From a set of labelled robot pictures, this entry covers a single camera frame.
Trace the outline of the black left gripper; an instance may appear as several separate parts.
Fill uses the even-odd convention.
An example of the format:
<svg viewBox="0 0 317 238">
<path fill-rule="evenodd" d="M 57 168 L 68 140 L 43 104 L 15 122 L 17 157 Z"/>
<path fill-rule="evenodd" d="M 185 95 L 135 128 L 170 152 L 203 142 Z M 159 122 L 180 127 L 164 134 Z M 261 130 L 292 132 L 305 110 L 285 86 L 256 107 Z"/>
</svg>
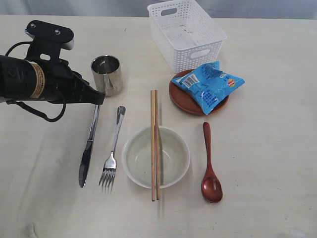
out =
<svg viewBox="0 0 317 238">
<path fill-rule="evenodd" d="M 81 74 L 72 71 L 65 60 L 44 60 L 45 87 L 43 100 L 53 104 L 90 103 L 102 105 L 105 93 L 85 81 Z"/>
</svg>

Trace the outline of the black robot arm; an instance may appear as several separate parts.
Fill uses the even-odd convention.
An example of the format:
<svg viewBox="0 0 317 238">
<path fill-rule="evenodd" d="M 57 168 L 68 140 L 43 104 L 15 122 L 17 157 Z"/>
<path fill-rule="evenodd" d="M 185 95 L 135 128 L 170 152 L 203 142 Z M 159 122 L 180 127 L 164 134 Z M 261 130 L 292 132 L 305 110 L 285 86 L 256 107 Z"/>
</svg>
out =
<svg viewBox="0 0 317 238">
<path fill-rule="evenodd" d="M 64 60 L 0 57 L 0 96 L 6 101 L 101 105 L 105 94 L 95 90 Z"/>
</svg>

